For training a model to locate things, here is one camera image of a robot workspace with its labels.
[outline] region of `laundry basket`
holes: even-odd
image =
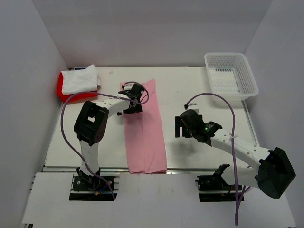
[[[255,78],[243,54],[207,53],[205,63],[213,93],[230,102],[243,101],[258,94]]]

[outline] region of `white cloth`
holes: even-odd
[[[84,70],[61,71],[63,76],[62,94],[69,95],[83,91],[95,91],[100,85],[95,65],[90,65]]]

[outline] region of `pink cloth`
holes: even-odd
[[[143,83],[143,86],[149,91],[150,99],[142,105],[142,112],[123,115],[129,171],[130,173],[165,172],[167,170],[166,148],[155,80]]]

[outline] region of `white table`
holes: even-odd
[[[98,68],[101,79],[101,93],[115,95],[120,82],[146,82],[154,78],[161,112],[162,126],[169,169],[215,170],[223,163],[232,164],[230,154],[199,143],[194,139],[175,138],[174,117],[183,111],[183,105],[194,95],[210,92],[207,72],[201,67],[106,67]],[[231,131],[232,115],[227,107],[219,107],[210,96],[201,96],[194,100],[199,105],[199,113],[204,120],[214,121]],[[83,102],[69,104],[66,107],[64,129],[68,140],[80,150],[80,145],[73,127]],[[255,143],[252,128],[243,104],[237,103],[236,134],[248,142]],[[127,168],[124,126],[121,116],[112,116],[108,120],[106,133],[99,144],[98,161],[103,168]],[[47,170],[65,170],[78,167],[80,158],[66,145],[58,121],[45,162]],[[247,164],[238,160],[238,167]]]
[[[235,228],[235,202],[199,202],[195,174],[120,174],[114,202],[69,201],[72,173],[38,173],[22,223],[34,228]],[[295,226],[285,194],[245,194],[238,228]]]

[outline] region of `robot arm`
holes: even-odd
[[[105,135],[107,120],[114,114],[123,112],[125,114],[142,112],[142,106],[128,98],[140,102],[144,87],[140,84],[130,84],[118,92],[118,98],[110,98],[96,103],[86,101],[74,125],[81,146],[81,154],[85,158],[91,171],[100,175],[98,164],[98,143]],[[77,174],[87,182],[91,189],[99,185],[99,179],[93,176],[82,161],[81,167],[77,168]]]
[[[198,142],[219,148],[232,154],[231,134],[215,122],[204,123],[202,116],[189,109],[175,117],[175,136],[195,138]],[[238,168],[240,185],[260,188],[266,195],[278,199],[295,178],[295,171],[285,151],[275,148],[273,151],[252,145],[237,137],[234,139],[235,155],[251,168]],[[221,165],[214,173],[213,180],[217,186],[233,185],[234,170],[229,164]]]

